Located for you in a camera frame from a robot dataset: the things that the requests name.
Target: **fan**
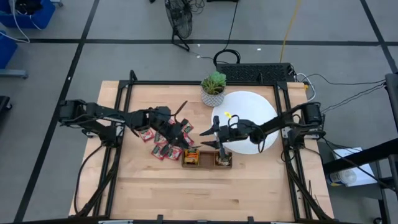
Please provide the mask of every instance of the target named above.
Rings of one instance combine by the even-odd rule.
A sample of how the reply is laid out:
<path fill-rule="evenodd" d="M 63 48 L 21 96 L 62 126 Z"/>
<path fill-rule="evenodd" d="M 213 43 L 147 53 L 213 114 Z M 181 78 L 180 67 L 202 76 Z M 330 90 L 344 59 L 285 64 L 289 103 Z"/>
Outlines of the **fan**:
<path fill-rule="evenodd" d="M 192 33 L 192 12 L 187 0 L 165 0 L 167 17 L 173 27 L 172 43 L 189 51 L 190 48 L 184 39 Z M 184 46 L 175 43 L 174 37 L 177 36 Z"/>

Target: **concrete floor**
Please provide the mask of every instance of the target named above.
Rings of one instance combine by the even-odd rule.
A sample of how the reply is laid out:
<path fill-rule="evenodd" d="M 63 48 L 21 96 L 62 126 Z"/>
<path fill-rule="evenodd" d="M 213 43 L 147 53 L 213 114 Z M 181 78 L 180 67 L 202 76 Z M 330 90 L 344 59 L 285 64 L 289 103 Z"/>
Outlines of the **concrete floor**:
<path fill-rule="evenodd" d="M 127 79 L 130 69 L 140 80 L 201 80 L 215 69 L 211 60 L 162 41 L 169 40 L 172 31 L 163 0 L 63 1 L 65 6 L 57 8 L 45 30 L 26 31 L 33 44 L 19 44 L 8 66 L 26 69 L 30 77 L 0 79 L 0 95 L 14 103 L 0 134 L 0 223 L 14 220 L 65 81 L 71 82 L 67 99 L 96 101 L 103 80 Z M 284 62 L 292 63 L 296 72 L 320 73 L 331 82 L 371 82 L 396 68 L 386 52 L 398 60 L 397 1 L 366 0 L 381 37 L 360 0 L 302 2 L 289 34 L 289 40 L 302 41 L 288 43 L 284 54 Z M 225 42 L 214 40 L 228 38 L 234 6 L 209 2 L 202 14 L 194 15 L 189 39 L 200 45 L 192 44 L 192 51 L 212 57 L 224 47 Z M 284 38 L 294 6 L 293 0 L 240 0 L 231 40 L 263 40 L 229 45 L 241 53 L 242 63 L 278 62 L 280 41 L 268 40 Z M 18 30 L 0 29 L 21 37 Z M 382 45 L 377 43 L 380 38 L 386 41 Z M 227 55 L 220 60 L 234 62 Z M 311 81 L 323 108 L 372 87 L 329 85 L 319 77 Z M 397 137 L 384 89 L 327 112 L 325 129 L 329 140 L 363 148 Z M 55 128 L 24 221 L 68 215 L 85 143 L 79 131 Z M 341 221 L 371 223 L 379 216 L 377 200 L 344 189 L 330 188 L 330 195 Z"/>

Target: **plant pot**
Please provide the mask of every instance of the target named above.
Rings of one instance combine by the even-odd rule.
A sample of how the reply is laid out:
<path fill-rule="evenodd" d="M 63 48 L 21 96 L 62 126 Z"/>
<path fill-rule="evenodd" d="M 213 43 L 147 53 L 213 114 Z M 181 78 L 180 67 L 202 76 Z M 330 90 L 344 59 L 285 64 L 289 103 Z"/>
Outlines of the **plant pot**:
<path fill-rule="evenodd" d="M 201 88 L 201 100 L 204 104 L 206 104 L 207 106 L 219 106 L 220 104 L 223 103 L 224 101 L 224 96 L 225 96 L 225 87 L 222 93 L 220 93 L 219 95 L 211 95 L 208 94 L 207 92 L 205 92 L 205 90 L 203 89 L 203 87 L 200 85 Z"/>

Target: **yellow object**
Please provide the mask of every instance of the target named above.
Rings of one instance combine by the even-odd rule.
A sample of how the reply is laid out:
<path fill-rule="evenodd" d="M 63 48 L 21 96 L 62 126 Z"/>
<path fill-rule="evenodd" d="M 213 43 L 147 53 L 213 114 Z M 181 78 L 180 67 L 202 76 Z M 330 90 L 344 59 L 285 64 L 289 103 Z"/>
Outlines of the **yellow object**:
<path fill-rule="evenodd" d="M 230 113 L 228 113 L 228 112 L 224 112 L 224 114 L 229 118 L 229 119 L 231 119 L 232 118 L 232 115 L 230 114 Z"/>
<path fill-rule="evenodd" d="M 287 31 L 285 34 L 284 43 L 282 44 L 282 50 L 280 51 L 279 63 L 282 63 L 282 58 L 284 57 L 286 39 L 287 39 L 287 36 L 292 28 L 293 22 L 296 19 L 297 11 L 299 10 L 300 5 L 301 5 L 301 0 L 297 0 L 296 7 L 294 8 L 293 16 L 290 20 L 289 27 L 287 28 Z"/>

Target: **white round plate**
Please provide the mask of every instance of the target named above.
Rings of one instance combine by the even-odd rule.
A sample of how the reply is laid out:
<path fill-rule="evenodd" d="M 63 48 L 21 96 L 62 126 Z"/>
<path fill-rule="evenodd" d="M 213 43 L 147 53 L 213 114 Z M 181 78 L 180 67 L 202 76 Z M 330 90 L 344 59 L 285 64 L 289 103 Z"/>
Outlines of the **white round plate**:
<path fill-rule="evenodd" d="M 249 91 L 236 91 L 225 96 L 221 105 L 214 107 L 211 114 L 211 123 L 213 124 L 213 117 L 220 118 L 220 126 L 228 125 L 228 117 L 225 115 L 228 112 L 231 115 L 238 115 L 240 119 L 248 119 L 257 125 L 262 125 L 265 122 L 277 116 L 275 109 L 262 96 Z M 230 124 L 237 122 L 237 118 L 232 118 Z M 278 137 L 278 131 L 269 134 L 266 138 L 264 150 L 268 149 Z M 226 142 L 224 147 L 241 154 L 257 154 L 258 146 L 253 144 L 249 138 L 243 141 Z"/>

